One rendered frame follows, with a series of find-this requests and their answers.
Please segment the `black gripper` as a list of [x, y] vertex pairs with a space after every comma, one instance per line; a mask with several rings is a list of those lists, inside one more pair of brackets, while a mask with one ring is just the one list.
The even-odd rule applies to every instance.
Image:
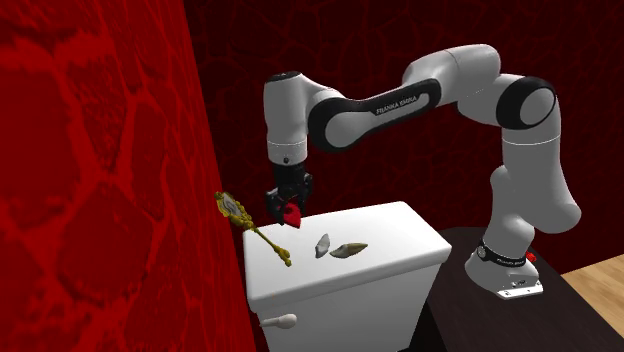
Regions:
[[273, 165], [276, 188], [265, 193], [267, 212], [280, 225], [284, 225], [284, 211], [287, 202], [280, 196], [296, 196], [297, 206], [302, 216], [306, 214], [306, 204], [312, 192], [313, 176], [308, 174], [303, 162], [292, 165]]

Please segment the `red pointed shell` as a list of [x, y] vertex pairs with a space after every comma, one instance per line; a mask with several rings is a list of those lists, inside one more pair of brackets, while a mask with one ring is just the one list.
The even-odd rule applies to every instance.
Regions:
[[301, 211], [296, 203], [288, 202], [283, 207], [283, 221], [294, 228], [301, 226]]

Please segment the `ornate gold hand mirror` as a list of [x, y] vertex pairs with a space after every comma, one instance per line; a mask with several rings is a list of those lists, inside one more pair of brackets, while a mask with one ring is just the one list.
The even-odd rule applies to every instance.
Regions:
[[227, 218], [232, 224], [258, 234], [278, 255], [287, 267], [292, 266], [290, 253], [273, 243], [253, 222], [252, 217], [247, 213], [245, 207], [236, 201], [228, 192], [215, 192], [214, 199], [216, 201], [219, 212]]

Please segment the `beige pointed shell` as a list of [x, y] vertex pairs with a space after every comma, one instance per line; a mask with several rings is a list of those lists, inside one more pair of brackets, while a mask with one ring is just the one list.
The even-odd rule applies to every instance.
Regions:
[[346, 259], [360, 253], [367, 247], [366, 243], [346, 243], [331, 251], [330, 255], [334, 258]]

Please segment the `white toilet tank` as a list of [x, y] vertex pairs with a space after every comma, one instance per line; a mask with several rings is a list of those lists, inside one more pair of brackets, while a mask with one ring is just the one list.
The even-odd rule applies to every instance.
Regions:
[[[300, 228], [259, 229], [290, 253], [287, 267], [256, 233], [243, 235], [248, 305], [260, 321], [294, 315], [289, 329], [265, 326], [270, 352], [398, 352], [410, 345], [450, 244], [402, 201], [308, 216]], [[315, 257], [323, 234], [329, 251]], [[368, 247], [346, 259], [346, 243]]]

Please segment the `dark robot stand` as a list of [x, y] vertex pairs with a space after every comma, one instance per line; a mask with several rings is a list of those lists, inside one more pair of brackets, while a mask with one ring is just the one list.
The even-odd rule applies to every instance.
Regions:
[[474, 284], [464, 263], [485, 230], [455, 227], [408, 348], [400, 352], [624, 352], [620, 336], [545, 260], [544, 292], [503, 300]]

